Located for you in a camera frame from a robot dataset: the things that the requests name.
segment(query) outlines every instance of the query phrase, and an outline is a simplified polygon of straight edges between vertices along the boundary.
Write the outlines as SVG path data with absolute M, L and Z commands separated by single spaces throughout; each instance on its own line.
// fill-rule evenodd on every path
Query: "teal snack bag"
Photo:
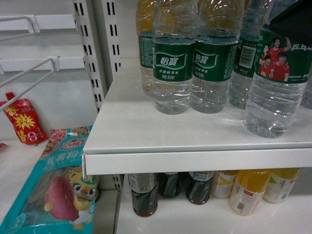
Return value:
M 51 132 L 43 154 L 0 226 L 1 234 L 92 234 L 96 177 L 82 176 L 92 127 Z

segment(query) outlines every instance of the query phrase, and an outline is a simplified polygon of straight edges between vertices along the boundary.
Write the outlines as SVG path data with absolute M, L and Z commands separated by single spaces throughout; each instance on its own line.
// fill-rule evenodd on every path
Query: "green label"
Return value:
M 192 78 L 194 43 L 189 45 L 154 43 L 154 77 L 162 81 Z
M 282 83 L 303 83 L 309 78 L 312 48 L 279 34 L 261 30 L 255 72 Z
M 239 39 L 233 70 L 246 77 L 254 76 L 254 60 L 258 41 Z
M 138 36 L 138 46 L 141 66 L 153 68 L 153 37 Z
M 215 45 L 196 42 L 194 76 L 207 81 L 225 81 L 231 78 L 237 44 Z

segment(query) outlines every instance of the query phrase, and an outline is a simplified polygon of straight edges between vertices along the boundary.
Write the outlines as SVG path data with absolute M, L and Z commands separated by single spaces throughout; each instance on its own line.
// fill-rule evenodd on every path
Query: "water bottle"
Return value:
M 309 77 L 312 48 L 268 29 L 271 19 L 295 2 L 270 2 L 260 32 L 257 45 L 260 59 L 255 63 L 244 125 L 262 137 L 277 138 L 285 133 L 291 125 Z
M 203 0 L 198 14 L 191 106 L 217 113 L 227 101 L 244 0 Z
M 136 7 L 136 32 L 140 52 L 141 82 L 146 95 L 153 90 L 153 22 L 154 0 L 138 0 Z
M 156 0 L 153 28 L 156 108 L 176 115 L 189 107 L 197 0 Z
M 302 95 L 301 106 L 312 109 L 312 73 L 306 86 L 306 90 Z
M 245 109 L 254 76 L 256 47 L 269 0 L 251 0 L 245 12 L 229 89 L 229 103 Z

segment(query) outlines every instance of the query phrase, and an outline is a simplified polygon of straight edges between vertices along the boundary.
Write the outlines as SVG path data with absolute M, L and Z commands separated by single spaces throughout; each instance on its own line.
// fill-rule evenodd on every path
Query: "red jersey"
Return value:
M 278 65 L 276 62 L 273 63 L 272 69 L 273 72 L 273 79 L 284 81 L 285 74 L 290 74 L 291 69 L 285 63 L 283 65 Z
M 272 67 L 268 66 L 268 67 L 260 67 L 259 68 L 259 74 L 265 77 L 269 77 L 270 72 L 271 72 Z
M 274 50 L 274 47 L 271 48 L 269 51 L 268 51 L 268 55 L 271 56 L 271 62 L 277 62 L 278 61 L 278 54 L 280 52 L 283 52 L 284 51 L 284 48 L 278 48 L 277 50 Z

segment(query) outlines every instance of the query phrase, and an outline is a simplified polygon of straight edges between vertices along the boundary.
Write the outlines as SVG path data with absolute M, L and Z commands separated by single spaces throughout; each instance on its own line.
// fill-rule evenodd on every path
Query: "bottle label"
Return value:
M 194 76 L 206 81 L 225 81 L 231 78 L 237 44 L 215 45 L 196 41 Z
M 129 185 L 139 194 L 150 192 L 156 185 L 155 173 L 128 174 Z
M 230 196 L 231 207 L 242 215 L 250 215 L 257 208 L 263 194 L 264 191 L 255 193 L 245 189 L 238 180 L 236 180 Z
M 308 80 L 312 47 L 279 34 L 261 30 L 255 72 L 276 82 L 296 84 Z
M 141 66 L 153 68 L 153 37 L 138 36 L 138 46 Z
M 279 203 L 285 200 L 293 188 L 297 178 L 284 179 L 271 173 L 264 198 L 272 203 Z
M 154 43 L 154 77 L 162 81 L 179 82 L 192 78 L 194 43 Z
M 208 171 L 208 172 L 189 172 L 190 176 L 193 179 L 196 179 L 198 181 L 208 181 L 214 176 L 214 171 Z
M 226 198 L 229 197 L 235 181 L 236 175 L 225 175 L 216 171 L 214 173 L 212 193 L 216 197 Z
M 234 59 L 233 71 L 245 76 L 254 76 L 254 60 L 258 41 L 240 38 Z

